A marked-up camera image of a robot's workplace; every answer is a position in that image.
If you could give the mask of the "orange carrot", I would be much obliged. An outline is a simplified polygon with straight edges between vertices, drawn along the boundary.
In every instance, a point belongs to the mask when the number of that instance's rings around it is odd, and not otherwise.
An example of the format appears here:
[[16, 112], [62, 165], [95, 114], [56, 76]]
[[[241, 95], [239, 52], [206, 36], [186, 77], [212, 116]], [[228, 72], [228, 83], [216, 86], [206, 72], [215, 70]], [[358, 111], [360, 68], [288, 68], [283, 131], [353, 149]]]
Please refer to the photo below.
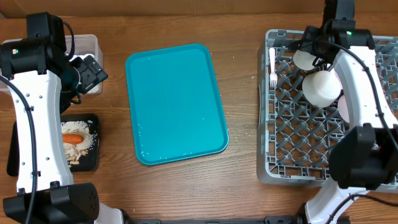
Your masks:
[[68, 144], [80, 144], [84, 141], [84, 137], [79, 134], [64, 134], [63, 142]]

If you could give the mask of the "white bowl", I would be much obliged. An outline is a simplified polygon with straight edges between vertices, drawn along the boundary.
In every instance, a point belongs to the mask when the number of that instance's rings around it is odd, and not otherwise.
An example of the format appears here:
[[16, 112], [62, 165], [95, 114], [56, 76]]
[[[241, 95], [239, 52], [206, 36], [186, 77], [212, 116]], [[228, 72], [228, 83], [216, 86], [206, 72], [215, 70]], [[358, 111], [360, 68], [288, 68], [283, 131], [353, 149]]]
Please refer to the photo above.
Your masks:
[[338, 112], [339, 112], [341, 118], [345, 122], [349, 123], [348, 107], [347, 107], [346, 99], [345, 99], [344, 95], [340, 96], [340, 98], [337, 102], [337, 108], [338, 108]]
[[319, 71], [307, 75], [302, 82], [304, 97], [312, 105], [330, 106], [341, 93], [341, 83], [335, 72]]

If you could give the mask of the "grey dishwasher rack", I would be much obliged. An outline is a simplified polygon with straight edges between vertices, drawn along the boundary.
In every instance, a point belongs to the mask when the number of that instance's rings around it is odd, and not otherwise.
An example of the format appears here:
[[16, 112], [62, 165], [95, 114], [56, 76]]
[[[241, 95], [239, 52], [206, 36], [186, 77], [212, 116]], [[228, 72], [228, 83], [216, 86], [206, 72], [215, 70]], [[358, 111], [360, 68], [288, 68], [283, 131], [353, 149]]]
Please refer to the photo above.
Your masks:
[[[257, 177], [265, 184], [323, 185], [329, 177], [330, 151], [349, 133], [349, 123], [337, 108], [342, 85], [339, 97], [325, 108], [304, 97], [302, 82], [307, 75], [335, 71], [330, 65], [305, 71], [294, 64], [289, 45], [302, 34], [300, 30], [271, 29], [258, 51]], [[269, 81], [271, 47], [276, 51], [275, 88]]]

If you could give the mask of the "wooden handled fork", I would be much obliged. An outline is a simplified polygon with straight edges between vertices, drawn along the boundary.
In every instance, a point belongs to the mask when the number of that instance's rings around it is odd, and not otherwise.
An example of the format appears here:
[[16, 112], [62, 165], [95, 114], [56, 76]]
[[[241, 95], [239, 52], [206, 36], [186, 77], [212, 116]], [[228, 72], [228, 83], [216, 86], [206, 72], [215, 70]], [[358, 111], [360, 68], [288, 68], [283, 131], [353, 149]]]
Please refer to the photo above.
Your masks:
[[276, 60], [276, 51], [275, 48], [271, 47], [269, 49], [269, 61], [270, 61], [269, 81], [271, 88], [275, 88], [277, 86], [278, 76], [275, 72], [275, 60]]

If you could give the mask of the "teal serving tray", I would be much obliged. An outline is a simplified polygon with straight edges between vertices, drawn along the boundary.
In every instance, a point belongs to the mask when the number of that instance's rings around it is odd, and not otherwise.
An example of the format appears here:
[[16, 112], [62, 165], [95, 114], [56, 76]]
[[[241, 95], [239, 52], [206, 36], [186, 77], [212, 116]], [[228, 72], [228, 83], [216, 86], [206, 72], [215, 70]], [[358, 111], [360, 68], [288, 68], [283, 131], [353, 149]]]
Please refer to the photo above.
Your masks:
[[135, 53], [125, 69], [139, 162], [156, 166], [226, 149], [229, 134], [207, 47]]

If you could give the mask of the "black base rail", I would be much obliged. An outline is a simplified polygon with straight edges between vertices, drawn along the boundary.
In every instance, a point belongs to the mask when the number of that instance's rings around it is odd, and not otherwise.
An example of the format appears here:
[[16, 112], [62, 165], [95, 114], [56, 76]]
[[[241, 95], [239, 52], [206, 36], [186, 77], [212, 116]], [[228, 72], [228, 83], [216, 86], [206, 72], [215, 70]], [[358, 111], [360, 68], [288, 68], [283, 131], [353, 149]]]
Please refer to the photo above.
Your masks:
[[219, 220], [159, 220], [128, 218], [125, 224], [306, 224], [301, 215], [268, 216], [262, 219], [219, 219]]

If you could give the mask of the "white paper cup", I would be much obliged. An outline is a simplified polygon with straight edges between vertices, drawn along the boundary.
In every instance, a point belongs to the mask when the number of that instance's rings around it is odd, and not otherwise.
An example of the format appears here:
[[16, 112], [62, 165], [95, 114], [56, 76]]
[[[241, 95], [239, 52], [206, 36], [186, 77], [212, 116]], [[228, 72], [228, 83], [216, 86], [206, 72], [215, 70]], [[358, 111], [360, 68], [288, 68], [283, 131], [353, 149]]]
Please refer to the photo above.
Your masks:
[[301, 70], [309, 71], [315, 68], [314, 62], [318, 62], [319, 58], [301, 50], [296, 50], [293, 56], [294, 64]]

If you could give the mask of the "clear plastic bin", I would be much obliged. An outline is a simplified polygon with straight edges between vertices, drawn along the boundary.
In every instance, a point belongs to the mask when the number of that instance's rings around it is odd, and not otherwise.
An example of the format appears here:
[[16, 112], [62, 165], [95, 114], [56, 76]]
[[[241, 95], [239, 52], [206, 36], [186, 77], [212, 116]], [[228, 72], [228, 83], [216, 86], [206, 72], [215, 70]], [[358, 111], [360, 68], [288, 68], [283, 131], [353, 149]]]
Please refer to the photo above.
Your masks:
[[[8, 42], [15, 42], [22, 39], [9, 39], [5, 40], [3, 44]], [[72, 37], [70, 35], [65, 36], [65, 41], [67, 45], [67, 54], [69, 53], [72, 46]], [[75, 53], [72, 61], [76, 57], [81, 57], [85, 59], [87, 56], [92, 56], [100, 66], [103, 67], [103, 53], [98, 44], [98, 38], [94, 34], [85, 34], [85, 35], [75, 35], [74, 36], [75, 43]], [[102, 83], [97, 84], [94, 88], [92, 88], [87, 95], [99, 95], [102, 92]], [[1, 81], [1, 92], [11, 95], [8, 87]]]

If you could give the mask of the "black tray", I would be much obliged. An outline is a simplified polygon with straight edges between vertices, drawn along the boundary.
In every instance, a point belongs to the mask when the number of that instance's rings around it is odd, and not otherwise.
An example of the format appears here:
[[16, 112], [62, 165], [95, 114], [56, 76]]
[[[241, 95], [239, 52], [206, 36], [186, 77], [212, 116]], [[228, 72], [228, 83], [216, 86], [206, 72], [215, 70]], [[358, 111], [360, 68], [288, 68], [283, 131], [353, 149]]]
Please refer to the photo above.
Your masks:
[[[67, 164], [71, 172], [94, 171], [99, 164], [100, 122], [95, 114], [61, 115], [62, 133], [80, 135], [79, 144], [63, 143]], [[19, 172], [19, 143], [17, 124], [13, 125], [7, 173], [12, 177]]]

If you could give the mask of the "peanuts and rice pile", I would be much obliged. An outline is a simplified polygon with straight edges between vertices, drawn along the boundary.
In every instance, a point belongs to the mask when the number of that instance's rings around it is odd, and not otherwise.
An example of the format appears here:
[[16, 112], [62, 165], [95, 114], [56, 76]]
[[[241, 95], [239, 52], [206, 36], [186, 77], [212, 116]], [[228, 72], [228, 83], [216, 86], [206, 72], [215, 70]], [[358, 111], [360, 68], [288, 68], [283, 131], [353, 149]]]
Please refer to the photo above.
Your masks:
[[84, 171], [96, 167], [97, 133], [90, 131], [92, 121], [62, 122], [63, 148], [71, 170]]

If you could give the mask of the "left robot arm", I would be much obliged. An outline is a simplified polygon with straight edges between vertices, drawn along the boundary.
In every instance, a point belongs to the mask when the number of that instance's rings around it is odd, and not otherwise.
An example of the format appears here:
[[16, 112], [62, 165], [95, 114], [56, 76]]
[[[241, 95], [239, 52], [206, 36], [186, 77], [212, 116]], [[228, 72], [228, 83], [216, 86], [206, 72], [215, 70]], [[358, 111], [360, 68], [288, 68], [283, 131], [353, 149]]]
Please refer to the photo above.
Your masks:
[[19, 223], [129, 223], [124, 210], [99, 201], [93, 184], [74, 183], [63, 148], [60, 115], [107, 73], [93, 57], [74, 57], [61, 18], [41, 12], [26, 22], [25, 39], [1, 45], [19, 141], [17, 195], [4, 199], [4, 213]]

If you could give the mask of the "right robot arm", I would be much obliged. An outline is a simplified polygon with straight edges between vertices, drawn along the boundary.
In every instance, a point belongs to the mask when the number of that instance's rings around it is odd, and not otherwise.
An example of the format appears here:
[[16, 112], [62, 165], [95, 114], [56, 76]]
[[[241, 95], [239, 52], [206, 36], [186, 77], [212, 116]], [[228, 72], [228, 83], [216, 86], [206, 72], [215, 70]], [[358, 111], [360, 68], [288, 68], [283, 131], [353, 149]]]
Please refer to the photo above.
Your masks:
[[330, 81], [320, 81], [315, 67], [330, 64], [343, 90], [349, 131], [328, 157], [330, 176], [297, 215], [297, 223], [341, 223], [342, 213], [358, 198], [367, 197], [397, 173], [397, 118], [387, 104], [376, 70], [370, 30], [357, 29], [353, 0], [324, 3], [320, 27], [308, 26], [290, 44], [294, 64], [308, 72], [302, 83], [306, 99], [326, 107]]

